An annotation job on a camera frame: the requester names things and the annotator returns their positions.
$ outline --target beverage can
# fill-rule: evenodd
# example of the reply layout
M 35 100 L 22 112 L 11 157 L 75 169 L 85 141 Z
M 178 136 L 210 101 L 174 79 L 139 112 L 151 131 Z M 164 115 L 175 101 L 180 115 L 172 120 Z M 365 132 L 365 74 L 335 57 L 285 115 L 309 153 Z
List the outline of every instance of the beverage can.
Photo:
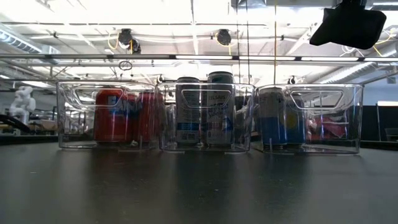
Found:
M 100 144 L 132 141 L 127 95 L 122 90 L 100 90 L 96 95 L 94 140 Z
M 233 74 L 213 72 L 208 76 L 207 143 L 210 146 L 230 147 L 234 133 Z
M 176 142 L 178 145 L 195 145 L 200 142 L 200 86 L 186 83 L 199 83 L 199 79 L 182 77 L 177 80 L 175 91 Z
M 207 85 L 202 85 L 200 91 L 200 141 L 207 147 Z
M 305 143 L 304 102 L 299 94 L 291 94 L 286 100 L 286 135 L 289 147 Z
M 286 145 L 285 99 L 280 88 L 259 90 L 259 121 L 264 148 Z
M 155 130 L 159 129 L 159 118 L 155 103 L 155 93 L 141 92 L 132 104 L 133 118 L 133 140 L 141 143 L 148 143 L 155 137 Z

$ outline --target ceiling light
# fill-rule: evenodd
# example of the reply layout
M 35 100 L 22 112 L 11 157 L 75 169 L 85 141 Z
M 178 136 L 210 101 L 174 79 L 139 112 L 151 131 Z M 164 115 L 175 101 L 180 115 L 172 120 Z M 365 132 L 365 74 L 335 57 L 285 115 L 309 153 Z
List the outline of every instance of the ceiling light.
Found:
M 94 99 L 87 97 L 87 96 L 80 96 L 79 99 L 81 101 L 95 101 Z
M 37 81 L 22 81 L 25 84 L 32 85 L 32 86 L 37 86 L 41 88 L 53 88 L 54 86 L 46 84 L 44 82 L 37 82 Z
M 398 2 L 374 2 L 373 6 L 398 6 Z
M 303 61 L 320 61 L 320 62 L 355 62 L 357 57 L 302 57 Z
M 107 52 L 107 53 L 110 53 L 110 54 L 114 54 L 111 49 L 105 49 L 104 51 Z
M 378 106 L 398 106 L 398 101 L 378 101 Z
M 384 58 L 384 57 L 378 57 L 378 58 L 365 58 L 366 62 L 398 62 L 398 58 Z
M 275 60 L 274 56 L 240 56 L 240 60 Z M 283 60 L 295 60 L 295 57 L 280 57 L 276 56 L 276 60 L 283 61 Z
M 206 55 L 177 55 L 177 59 L 208 59 L 208 60 L 232 60 L 232 56 L 206 56 Z

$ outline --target red can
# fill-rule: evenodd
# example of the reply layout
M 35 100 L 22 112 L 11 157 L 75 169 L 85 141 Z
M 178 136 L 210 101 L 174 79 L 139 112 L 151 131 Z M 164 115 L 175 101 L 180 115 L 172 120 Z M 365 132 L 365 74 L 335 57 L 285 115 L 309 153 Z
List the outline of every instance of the red can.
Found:
M 155 136 L 158 119 L 156 113 L 155 93 L 140 93 L 135 101 L 136 110 L 133 112 L 133 140 L 149 142 Z
M 130 97 L 122 90 L 100 90 L 96 96 L 94 140 L 98 143 L 132 141 L 133 122 L 129 117 Z

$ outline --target wall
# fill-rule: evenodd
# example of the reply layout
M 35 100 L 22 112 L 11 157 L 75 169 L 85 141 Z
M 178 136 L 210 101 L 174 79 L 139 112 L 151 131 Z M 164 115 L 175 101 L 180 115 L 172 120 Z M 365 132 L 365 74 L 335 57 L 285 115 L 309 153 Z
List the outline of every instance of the wall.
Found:
M 398 101 L 398 84 L 387 84 L 382 79 L 365 85 L 363 105 L 375 105 L 378 101 Z

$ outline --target black table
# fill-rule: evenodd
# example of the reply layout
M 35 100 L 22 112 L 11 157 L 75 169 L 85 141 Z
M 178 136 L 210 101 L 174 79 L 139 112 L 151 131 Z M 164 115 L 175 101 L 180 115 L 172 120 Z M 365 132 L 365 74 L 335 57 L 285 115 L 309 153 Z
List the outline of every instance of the black table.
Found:
M 0 147 L 0 223 L 398 223 L 398 152 Z

